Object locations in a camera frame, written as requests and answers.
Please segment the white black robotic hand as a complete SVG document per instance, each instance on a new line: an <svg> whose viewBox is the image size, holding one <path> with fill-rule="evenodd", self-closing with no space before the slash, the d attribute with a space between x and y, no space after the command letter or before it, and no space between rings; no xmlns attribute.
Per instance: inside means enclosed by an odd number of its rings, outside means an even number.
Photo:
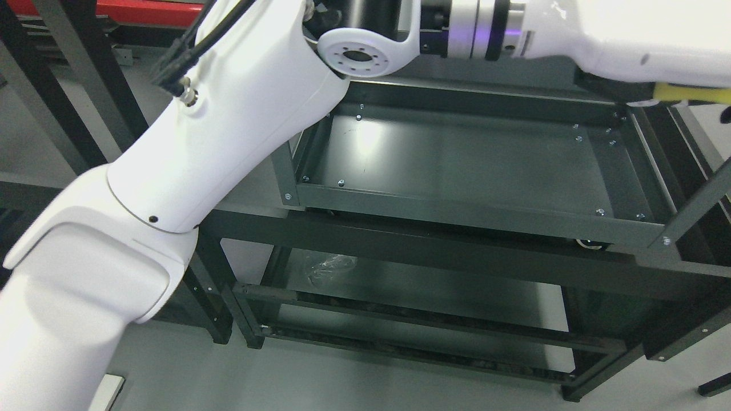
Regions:
<svg viewBox="0 0 731 411"><path fill-rule="evenodd" d="M580 88L653 105L658 82L729 88L729 18L728 1L529 1L519 52L564 55Z"/></svg>

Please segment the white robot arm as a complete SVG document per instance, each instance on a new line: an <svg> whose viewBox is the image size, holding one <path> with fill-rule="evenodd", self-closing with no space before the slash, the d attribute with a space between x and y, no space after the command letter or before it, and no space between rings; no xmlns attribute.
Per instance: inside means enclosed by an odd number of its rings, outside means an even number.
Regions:
<svg viewBox="0 0 731 411"><path fill-rule="evenodd" d="M321 120L349 79L322 52L343 34L380 68L420 52L422 3L406 1L402 42L337 28L303 33L311 1L217 1L192 49L159 83L173 99L115 161L78 175L9 250L2 289L2 409L86 410L124 330L151 319L180 283L198 227L279 146Z"/></svg>

